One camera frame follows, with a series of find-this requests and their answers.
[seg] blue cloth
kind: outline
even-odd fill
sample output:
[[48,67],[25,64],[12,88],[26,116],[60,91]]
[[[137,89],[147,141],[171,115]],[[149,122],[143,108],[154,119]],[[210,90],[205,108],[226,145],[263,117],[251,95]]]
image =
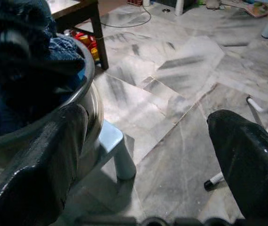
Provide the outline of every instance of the blue cloth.
[[[32,57],[36,60],[42,62],[66,60],[80,61],[82,63],[82,69],[77,74],[74,74],[74,76],[71,76],[66,83],[71,90],[75,90],[84,77],[84,58],[79,54],[78,47],[72,39],[56,37],[55,22],[51,17],[49,7],[46,6],[47,3],[44,0],[0,0],[0,13],[15,16],[21,23],[25,22],[29,25],[26,38],[33,49]],[[33,9],[37,9],[42,18],[37,20],[35,17],[27,16]],[[16,72],[14,68],[1,68],[1,66],[0,73],[12,81],[17,81],[26,76]],[[20,109],[11,107],[6,102],[8,96],[9,94],[5,90],[3,82],[0,81],[0,136],[14,132],[32,123],[29,112],[33,108],[43,108],[43,106],[31,106],[29,109],[24,109],[22,106],[20,106]],[[62,97],[61,101],[68,98],[69,95],[64,94]]]

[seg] black rubber tip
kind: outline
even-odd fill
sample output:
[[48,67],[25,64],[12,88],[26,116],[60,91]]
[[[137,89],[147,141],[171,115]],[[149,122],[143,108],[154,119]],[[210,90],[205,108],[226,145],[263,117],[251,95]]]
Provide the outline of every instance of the black rubber tip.
[[214,188],[214,184],[210,180],[207,180],[204,183],[204,188],[206,191],[211,191]]

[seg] laundry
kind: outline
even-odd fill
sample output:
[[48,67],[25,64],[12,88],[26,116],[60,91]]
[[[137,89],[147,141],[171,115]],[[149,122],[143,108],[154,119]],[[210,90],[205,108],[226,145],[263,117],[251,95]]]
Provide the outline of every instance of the laundry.
[[0,136],[62,104],[84,72],[84,56],[71,38],[56,36],[43,1],[0,0]]

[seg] electrical cord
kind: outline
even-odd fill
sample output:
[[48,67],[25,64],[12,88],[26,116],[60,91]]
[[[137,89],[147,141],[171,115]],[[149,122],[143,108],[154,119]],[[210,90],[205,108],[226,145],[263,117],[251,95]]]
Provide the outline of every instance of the electrical cord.
[[142,8],[149,14],[150,17],[147,21],[145,21],[141,24],[136,24],[136,25],[131,25],[131,26],[114,26],[114,25],[109,25],[109,24],[103,24],[102,22],[101,22],[101,24],[104,26],[107,26],[107,27],[114,27],[114,28],[129,28],[129,27],[138,27],[138,26],[144,25],[152,19],[152,15],[144,6],[142,6]]

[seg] wooden table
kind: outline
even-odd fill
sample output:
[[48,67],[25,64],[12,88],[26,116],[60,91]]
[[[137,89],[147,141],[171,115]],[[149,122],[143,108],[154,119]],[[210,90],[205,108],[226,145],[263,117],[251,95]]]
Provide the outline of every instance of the wooden table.
[[63,33],[66,29],[73,28],[77,24],[90,19],[93,33],[83,31],[95,36],[100,61],[103,70],[109,68],[107,53],[102,34],[102,25],[98,11],[97,0],[49,0],[53,18],[56,21],[57,31]]

